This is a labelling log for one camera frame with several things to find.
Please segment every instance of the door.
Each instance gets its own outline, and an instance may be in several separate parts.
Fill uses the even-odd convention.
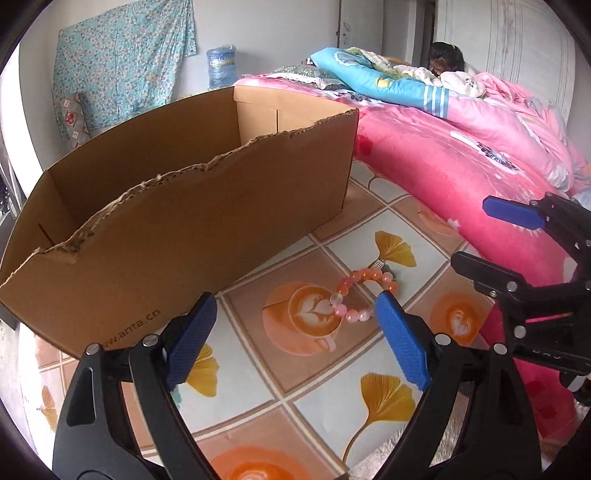
[[[339,48],[382,53],[384,0],[341,0]]]
[[[554,103],[568,120],[574,40],[543,0],[439,0],[434,38],[458,46],[476,70]]]

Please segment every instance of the blue floral curtain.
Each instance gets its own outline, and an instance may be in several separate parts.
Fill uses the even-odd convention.
[[[53,103],[79,92],[89,129],[170,103],[184,57],[197,54],[193,0],[140,0],[60,31]]]

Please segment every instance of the blue pillow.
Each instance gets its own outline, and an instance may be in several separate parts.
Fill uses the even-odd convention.
[[[446,88],[425,85],[420,80],[406,77],[396,80],[374,70],[364,56],[339,48],[325,48],[311,58],[318,67],[333,73],[361,95],[447,118],[449,90]]]

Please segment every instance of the blue gripper pad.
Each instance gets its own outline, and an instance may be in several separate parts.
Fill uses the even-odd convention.
[[[186,327],[167,353],[166,385],[170,391],[185,383],[195,360],[217,319],[217,302],[210,293],[204,293],[197,305],[186,315]]]
[[[404,310],[393,296],[382,293],[375,301],[375,316],[404,376],[419,390],[431,383],[427,370],[427,355],[404,320]]]
[[[522,203],[487,197],[482,202],[482,208],[489,217],[519,225],[528,230],[537,230],[546,225],[546,221],[538,212]]]

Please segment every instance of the red flower print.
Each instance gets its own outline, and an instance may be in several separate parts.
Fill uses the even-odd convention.
[[[355,140],[355,147],[353,149],[353,156],[359,158],[360,156],[369,157],[371,155],[374,143],[365,135],[357,135]]]
[[[77,115],[74,112],[66,113],[66,125],[74,125]]]

